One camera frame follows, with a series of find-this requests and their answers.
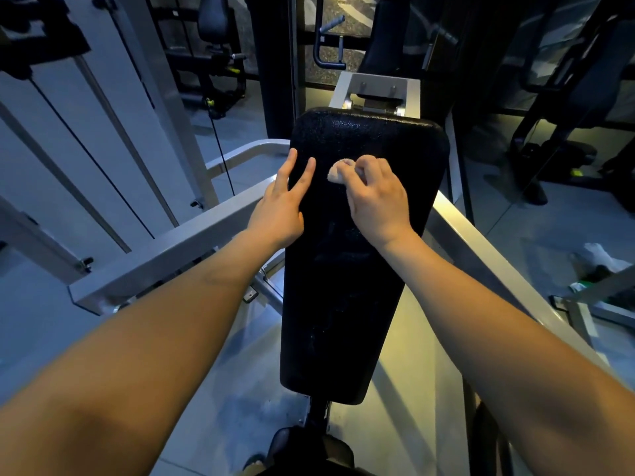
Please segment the skin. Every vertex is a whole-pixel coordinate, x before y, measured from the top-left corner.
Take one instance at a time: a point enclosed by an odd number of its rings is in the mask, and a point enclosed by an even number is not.
[[[289,158],[248,228],[209,259],[122,310],[0,409],[6,475],[142,475],[152,469],[225,342],[249,281],[304,229],[310,159]],[[338,170],[361,233],[408,284],[446,352],[536,475],[635,467],[635,397],[568,345],[428,248],[388,163]]]

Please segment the person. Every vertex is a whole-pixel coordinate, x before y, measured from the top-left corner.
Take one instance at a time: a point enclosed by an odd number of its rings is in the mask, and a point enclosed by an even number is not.
[[[291,150],[246,230],[70,347],[0,410],[12,475],[149,473],[218,356],[258,269],[303,231],[315,160],[288,190]],[[635,397],[438,256],[410,227],[388,162],[339,164],[353,220],[421,304],[434,333],[535,475],[633,473]]]

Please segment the person's left hand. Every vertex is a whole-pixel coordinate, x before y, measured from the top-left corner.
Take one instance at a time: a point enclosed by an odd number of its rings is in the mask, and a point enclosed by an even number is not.
[[[292,148],[289,156],[277,172],[275,181],[265,190],[265,195],[251,214],[248,231],[277,251],[289,247],[304,231],[304,218],[299,211],[300,201],[311,185],[316,160],[311,157],[304,173],[291,190],[287,189],[289,174],[298,157]]]

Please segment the forearm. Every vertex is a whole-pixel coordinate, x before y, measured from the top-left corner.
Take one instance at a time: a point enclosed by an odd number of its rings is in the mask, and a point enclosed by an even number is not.
[[[67,446],[73,440],[73,454],[64,451],[70,459],[95,452],[105,459],[93,460],[92,468],[101,465],[108,473],[118,464],[115,452],[126,462],[119,473],[151,468],[216,359],[250,279],[273,251],[250,233],[238,234],[73,346],[3,408],[0,427],[21,420],[20,437],[30,439],[42,435],[47,417],[58,437],[43,442]],[[75,440],[72,435],[82,431]],[[0,428],[0,446],[11,443],[20,451],[20,437]],[[65,470],[86,470],[75,462]]]
[[[413,291],[443,348],[503,431],[521,450],[530,448],[523,452],[532,462],[562,457],[563,469],[570,470],[560,443],[587,456],[595,452],[579,444],[585,437],[602,435],[605,441],[598,445],[614,443],[615,415],[607,406],[632,403],[614,379],[416,234],[382,249],[382,255]],[[590,468],[583,455],[574,459]]]

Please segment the person's left arm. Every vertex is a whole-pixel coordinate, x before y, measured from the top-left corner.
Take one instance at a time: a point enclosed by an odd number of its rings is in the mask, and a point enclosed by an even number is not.
[[[248,228],[123,309],[0,409],[5,475],[142,475],[214,363],[250,280],[304,230],[300,200],[315,160],[289,191],[297,152]]]

